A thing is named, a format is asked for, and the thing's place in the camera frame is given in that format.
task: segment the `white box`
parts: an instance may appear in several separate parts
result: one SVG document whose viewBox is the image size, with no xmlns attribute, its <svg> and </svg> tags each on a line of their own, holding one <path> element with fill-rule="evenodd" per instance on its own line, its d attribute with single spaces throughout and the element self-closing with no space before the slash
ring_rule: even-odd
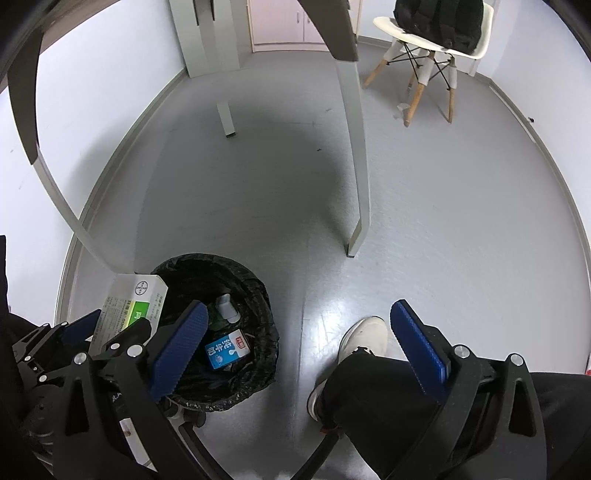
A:
<svg viewBox="0 0 591 480">
<path fill-rule="evenodd" d="M 117 274 L 100 311 L 88 353 L 98 355 L 109 340 L 142 317 L 152 325 L 152 338 L 167 291 L 158 275 Z"/>
</svg>

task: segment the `backpack strap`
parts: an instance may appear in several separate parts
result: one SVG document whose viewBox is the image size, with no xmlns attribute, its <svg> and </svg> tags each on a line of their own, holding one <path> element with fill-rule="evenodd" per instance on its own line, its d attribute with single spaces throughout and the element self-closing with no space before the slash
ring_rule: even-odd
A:
<svg viewBox="0 0 591 480">
<path fill-rule="evenodd" d="M 435 16 L 437 5 L 440 0 L 421 0 L 417 11 L 413 15 L 413 33 L 421 35 L 431 29 L 431 22 Z"/>
<path fill-rule="evenodd" d="M 460 0 L 441 0 L 439 7 L 439 31 L 441 32 L 441 45 L 445 48 L 453 48 L 454 45 L 456 36 L 456 12 L 459 3 Z"/>
</svg>

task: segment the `green label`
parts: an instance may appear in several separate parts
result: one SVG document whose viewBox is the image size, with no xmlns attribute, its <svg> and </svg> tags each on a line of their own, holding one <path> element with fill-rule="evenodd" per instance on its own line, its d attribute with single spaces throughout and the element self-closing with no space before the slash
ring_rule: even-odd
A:
<svg viewBox="0 0 591 480">
<path fill-rule="evenodd" d="M 133 324 L 136 320 L 145 317 L 148 314 L 149 306 L 150 303 L 147 301 L 136 301 L 131 309 L 131 315 L 129 316 L 129 323 L 127 326 Z"/>
</svg>

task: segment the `bayer logo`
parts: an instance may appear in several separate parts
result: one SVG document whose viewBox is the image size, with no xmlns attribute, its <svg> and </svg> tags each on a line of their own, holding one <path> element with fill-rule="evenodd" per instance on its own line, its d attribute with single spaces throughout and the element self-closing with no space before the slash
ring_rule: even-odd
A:
<svg viewBox="0 0 591 480">
<path fill-rule="evenodd" d="M 143 295 L 144 293 L 146 293 L 147 289 L 148 289 L 148 282 L 142 280 L 141 282 L 139 282 L 135 286 L 135 294 L 136 295 Z"/>
</svg>

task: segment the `blue milk carton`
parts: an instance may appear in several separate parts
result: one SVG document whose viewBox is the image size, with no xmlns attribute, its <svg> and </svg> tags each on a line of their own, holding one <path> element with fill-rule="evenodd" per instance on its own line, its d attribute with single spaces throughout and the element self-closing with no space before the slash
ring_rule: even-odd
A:
<svg viewBox="0 0 591 480">
<path fill-rule="evenodd" d="M 213 369 L 221 368 L 250 353 L 246 338 L 238 329 L 205 346 Z"/>
</svg>

